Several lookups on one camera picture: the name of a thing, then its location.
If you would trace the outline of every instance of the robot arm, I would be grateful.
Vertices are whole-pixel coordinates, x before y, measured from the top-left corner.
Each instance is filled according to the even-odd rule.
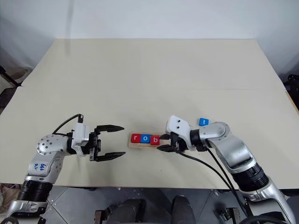
[[[285,197],[258,165],[245,143],[231,133],[227,124],[215,122],[192,130],[187,121],[171,116],[166,133],[162,138],[170,138],[170,146],[158,148],[162,151],[174,151],[173,147],[179,151],[206,151],[206,147],[214,148],[248,201],[253,215],[280,212],[283,221],[296,223]]]
[[[57,130],[67,121],[78,117],[74,130],[67,134],[57,133]],[[107,161],[115,159],[125,152],[106,153],[100,156],[100,132],[115,132],[123,130],[120,126],[97,126],[90,133],[89,126],[83,124],[83,115],[78,114],[64,122],[52,134],[42,137],[37,143],[37,153],[31,161],[25,176],[22,190],[17,200],[14,200],[6,216],[38,217],[47,208],[47,199],[62,169],[65,156],[77,154],[89,155],[90,161]]]

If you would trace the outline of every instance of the beige table surface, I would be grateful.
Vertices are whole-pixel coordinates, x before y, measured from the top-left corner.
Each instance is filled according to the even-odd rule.
[[[127,147],[131,132],[163,132],[175,114],[227,122],[279,188],[299,188],[299,116],[255,40],[56,40],[0,115],[0,182],[22,183],[38,139],[76,113],[91,128],[125,127],[100,138],[103,153],[127,153],[68,156],[56,185],[226,188],[178,154]]]

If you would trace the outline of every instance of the blue block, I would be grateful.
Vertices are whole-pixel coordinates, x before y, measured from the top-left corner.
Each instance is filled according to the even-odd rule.
[[[209,124],[209,119],[206,119],[206,118],[199,119],[199,126],[206,126],[208,124]]]
[[[150,143],[150,134],[142,134],[140,143]]]

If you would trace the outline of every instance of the white wall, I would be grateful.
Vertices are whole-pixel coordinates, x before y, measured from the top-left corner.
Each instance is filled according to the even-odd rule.
[[[256,38],[299,70],[297,0],[0,0],[1,63],[35,67],[54,38]]]

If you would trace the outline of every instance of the table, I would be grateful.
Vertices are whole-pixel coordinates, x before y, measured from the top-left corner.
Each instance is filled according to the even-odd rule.
[[[55,40],[0,116],[0,182],[22,183],[38,139],[77,113],[91,128],[125,127],[100,138],[103,153],[127,153],[67,156],[56,185],[225,189],[197,162],[128,148],[130,133],[163,132],[175,114],[228,123],[280,189],[299,188],[299,116],[255,40]]]

